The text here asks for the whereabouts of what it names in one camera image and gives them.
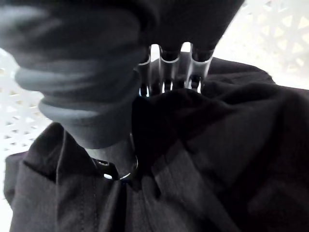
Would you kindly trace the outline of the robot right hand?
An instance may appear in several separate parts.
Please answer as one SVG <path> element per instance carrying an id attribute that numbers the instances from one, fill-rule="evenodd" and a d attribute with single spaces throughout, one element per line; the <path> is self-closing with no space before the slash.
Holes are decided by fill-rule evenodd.
<path id="1" fill-rule="evenodd" d="M 137 67 L 159 44 L 175 60 L 184 42 L 207 60 L 240 0 L 3 0 L 0 46 L 19 65 L 16 82 L 43 95 L 40 111 L 60 123 L 89 156 L 130 178 Z"/>

